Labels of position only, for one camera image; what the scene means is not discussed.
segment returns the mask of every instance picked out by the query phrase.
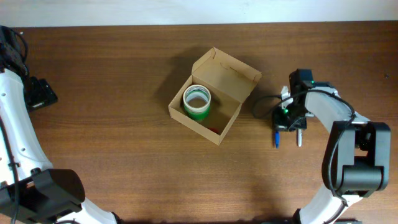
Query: cable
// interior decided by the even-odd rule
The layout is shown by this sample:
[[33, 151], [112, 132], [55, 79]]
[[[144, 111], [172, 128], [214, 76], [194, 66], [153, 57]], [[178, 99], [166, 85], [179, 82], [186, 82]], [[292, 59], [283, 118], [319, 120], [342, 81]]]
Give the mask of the cable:
[[337, 212], [331, 218], [329, 218], [327, 221], [323, 222], [323, 224], [333, 223], [343, 213], [344, 208], [345, 208], [345, 205], [341, 204], [340, 207], [338, 208]]
[[25, 63], [26, 62], [26, 58], [27, 58], [27, 53], [28, 53], [27, 42], [25, 41], [25, 39], [22, 37], [22, 35], [20, 33], [15, 32], [15, 31], [14, 31], [14, 33], [20, 38], [20, 40], [24, 44], [25, 54], [21, 55], [21, 57], [22, 57], [22, 62]]
[[299, 121], [301, 121], [302, 119], [304, 119], [305, 117], [299, 117], [297, 120], [295, 120], [290, 126], [289, 126], [289, 128], [287, 129], [287, 131], [290, 131], [290, 129], [295, 125], [295, 124], [297, 124]]
[[252, 110], [251, 110], [251, 113], [253, 114], [254, 118], [260, 119], [259, 117], [256, 116], [255, 109], [256, 109], [256, 106], [258, 105], [258, 103], [259, 103], [260, 101], [266, 99], [266, 98], [278, 98], [278, 99], [282, 99], [282, 96], [281, 96], [281, 95], [267, 95], [267, 96], [262, 96], [262, 97], [256, 99], [255, 102], [254, 102], [254, 104], [253, 104]]
[[269, 111], [267, 111], [267, 112], [266, 112], [265, 114], [263, 114], [262, 116], [256, 116], [255, 113], [254, 113], [254, 111], [255, 111], [254, 109], [255, 109], [255, 107], [257, 106], [259, 100], [261, 99], [261, 98], [260, 98], [259, 100], [256, 100], [256, 102], [254, 103], [253, 108], [252, 108], [252, 114], [253, 114], [253, 116], [254, 116], [255, 118], [257, 118], [257, 119], [263, 119], [263, 118], [265, 118], [267, 115], [269, 115], [270, 113], [272, 113], [276, 108], [278, 108], [278, 106], [281, 105], [283, 102], [285, 102], [285, 101], [287, 101], [287, 100], [290, 100], [290, 99], [292, 99], [292, 98], [295, 98], [295, 97], [298, 97], [298, 96], [307, 94], [307, 93], [324, 93], [324, 94], [326, 94], [326, 95], [328, 95], [328, 96], [330, 96], [330, 97], [332, 97], [332, 98], [334, 98], [334, 99], [336, 99], [336, 100], [338, 100], [338, 101], [344, 103], [344, 104], [349, 108], [349, 110], [351, 110], [351, 118], [347, 121], [347, 123], [346, 123], [345, 127], [343, 128], [343, 130], [341, 130], [341, 132], [339, 133], [338, 139], [337, 139], [337, 141], [336, 141], [336, 143], [335, 143], [335, 145], [334, 145], [334, 147], [333, 147], [333, 150], [332, 150], [332, 152], [331, 152], [331, 157], [330, 157], [330, 160], [329, 160], [329, 162], [328, 162], [328, 188], [330, 189], [330, 191], [331, 191], [331, 193], [332, 193], [332, 195], [333, 195], [334, 197], [337, 197], [338, 199], [340, 199], [341, 202], [342, 202], [342, 204], [343, 204], [345, 207], [348, 207], [347, 200], [346, 200], [345, 198], [343, 198], [341, 195], [339, 195], [339, 194], [336, 192], [336, 190], [334, 189], [333, 184], [332, 184], [332, 182], [331, 182], [331, 163], [332, 163], [332, 161], [333, 161], [333, 156], [335, 155], [336, 148], [337, 148], [337, 146], [338, 146], [338, 142], [340, 141], [340, 139], [341, 139], [343, 133], [345, 132], [345, 130], [347, 129], [347, 127], [348, 127], [348, 126], [354, 121], [354, 119], [355, 119], [355, 110], [354, 110], [354, 108], [353, 108], [347, 101], [341, 99], [340, 97], [334, 95], [333, 93], [329, 93], [328, 91], [324, 91], [324, 90], [305, 90], [305, 91], [301, 91], [300, 93], [296, 93], [296, 94], [294, 94], [294, 95], [291, 95], [291, 96], [289, 96], [289, 97], [287, 97], [287, 98], [281, 100], [279, 103], [277, 103], [275, 106], [273, 106]]
[[17, 171], [17, 164], [14, 161], [14, 156], [12, 155], [11, 151], [11, 146], [10, 142], [8, 141], [8, 136], [7, 136], [7, 131], [4, 126], [4, 123], [2, 119], [0, 118], [0, 128], [2, 132], [2, 136], [4, 138], [4, 143], [6, 145], [6, 151], [8, 155], [8, 159], [10, 160], [10, 165], [12, 169], [12, 174], [14, 176], [14, 203], [15, 203], [15, 210], [14, 210], [14, 216], [11, 218], [11, 224], [15, 224], [17, 217], [18, 217], [18, 212], [19, 212], [19, 201], [20, 201], [20, 196], [19, 196], [19, 184], [18, 184], [18, 171]]
[[65, 221], [56, 222], [55, 224], [79, 224], [79, 223], [76, 222], [75, 220], [65, 220]]

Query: white wall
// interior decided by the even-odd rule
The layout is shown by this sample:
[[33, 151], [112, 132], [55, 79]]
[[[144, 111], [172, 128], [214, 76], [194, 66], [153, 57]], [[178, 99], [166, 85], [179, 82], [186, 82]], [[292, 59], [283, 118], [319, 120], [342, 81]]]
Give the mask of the white wall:
[[398, 0], [0, 0], [11, 27], [374, 20], [398, 20]]

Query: open cardboard box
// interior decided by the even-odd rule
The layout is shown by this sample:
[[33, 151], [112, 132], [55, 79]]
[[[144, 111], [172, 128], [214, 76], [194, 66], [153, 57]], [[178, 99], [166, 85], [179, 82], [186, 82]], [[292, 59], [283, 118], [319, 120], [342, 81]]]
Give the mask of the open cardboard box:
[[[173, 119], [220, 145], [238, 116], [242, 103], [261, 77], [261, 72], [256, 69], [212, 48], [193, 64], [192, 75], [169, 104], [170, 115]], [[207, 87], [211, 93], [209, 115], [200, 123], [186, 115], [182, 102], [184, 91], [194, 84]]]

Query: tape roll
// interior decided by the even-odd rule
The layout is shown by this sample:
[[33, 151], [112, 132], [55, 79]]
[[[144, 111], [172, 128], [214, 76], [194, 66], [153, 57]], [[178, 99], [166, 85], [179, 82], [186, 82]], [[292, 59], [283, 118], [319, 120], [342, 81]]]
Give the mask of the tape roll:
[[[188, 116], [195, 120], [201, 121], [205, 119], [210, 111], [211, 94], [210, 91], [203, 85], [192, 85], [188, 87], [182, 96], [184, 102], [184, 109], [188, 113]], [[201, 107], [194, 107], [189, 104], [194, 99], [201, 99], [206, 104]]]

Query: green tape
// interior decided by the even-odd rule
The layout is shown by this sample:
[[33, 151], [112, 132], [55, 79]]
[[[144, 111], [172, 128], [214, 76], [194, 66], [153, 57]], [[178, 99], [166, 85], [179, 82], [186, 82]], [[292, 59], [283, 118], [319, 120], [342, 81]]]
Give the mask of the green tape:
[[209, 98], [209, 95], [207, 94], [207, 92], [202, 91], [202, 90], [192, 90], [191, 92], [189, 92], [189, 93], [187, 94], [187, 97], [188, 97], [189, 95], [191, 95], [192, 93], [203, 93], [207, 98]]
[[210, 106], [202, 113], [194, 113], [194, 112], [188, 110], [188, 108], [185, 105], [184, 105], [184, 109], [188, 113], [188, 117], [190, 117], [192, 120], [201, 121], [209, 115]]

